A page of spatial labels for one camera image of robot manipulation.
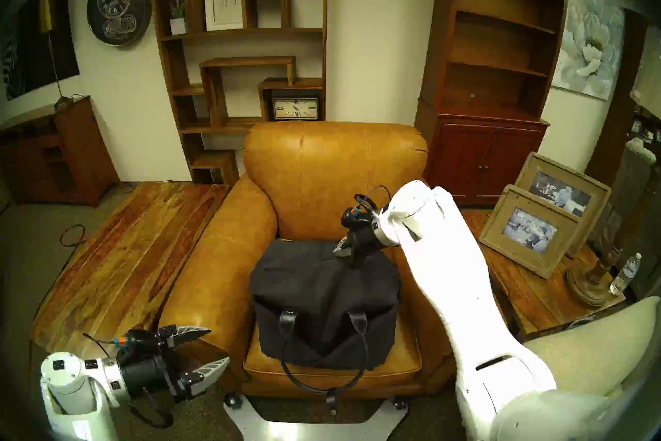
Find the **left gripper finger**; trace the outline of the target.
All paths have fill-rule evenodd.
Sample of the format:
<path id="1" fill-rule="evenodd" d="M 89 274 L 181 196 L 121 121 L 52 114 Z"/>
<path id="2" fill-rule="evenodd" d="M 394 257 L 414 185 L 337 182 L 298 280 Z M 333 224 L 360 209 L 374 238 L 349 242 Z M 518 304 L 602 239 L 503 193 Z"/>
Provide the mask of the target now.
<path id="1" fill-rule="evenodd" d="M 205 394 L 217 383 L 230 361 L 230 357 L 225 357 L 181 374 L 178 378 L 178 386 L 184 399 L 192 400 Z"/>
<path id="2" fill-rule="evenodd" d="M 175 324 L 166 325 L 158 328 L 157 338 L 159 346 L 167 349 L 173 349 L 186 343 L 191 343 L 199 338 L 205 337 L 211 333 L 211 329 L 196 326 L 176 326 Z"/>

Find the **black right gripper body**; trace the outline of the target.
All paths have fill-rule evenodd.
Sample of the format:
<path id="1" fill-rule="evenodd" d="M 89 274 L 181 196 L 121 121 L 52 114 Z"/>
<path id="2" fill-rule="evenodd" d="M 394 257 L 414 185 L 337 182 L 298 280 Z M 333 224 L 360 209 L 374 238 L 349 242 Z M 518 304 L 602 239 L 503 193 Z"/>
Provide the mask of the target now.
<path id="1" fill-rule="evenodd" d="M 363 259 L 385 248 L 385 244 L 375 234 L 375 230 L 370 223 L 363 223 L 358 227 L 349 229 L 346 244 L 350 259 Z"/>

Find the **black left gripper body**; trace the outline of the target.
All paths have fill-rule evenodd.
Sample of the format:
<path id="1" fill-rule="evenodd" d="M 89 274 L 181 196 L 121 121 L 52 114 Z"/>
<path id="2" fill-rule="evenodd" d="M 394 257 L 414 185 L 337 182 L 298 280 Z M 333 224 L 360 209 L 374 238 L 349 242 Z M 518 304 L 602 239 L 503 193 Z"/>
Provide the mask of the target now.
<path id="1" fill-rule="evenodd" d="M 119 349 L 119 367 L 128 395 L 136 399 L 148 392 L 168 391 L 175 401 L 184 400 L 184 390 L 178 384 L 183 372 L 183 357 L 175 349 L 155 354 L 137 349 Z"/>

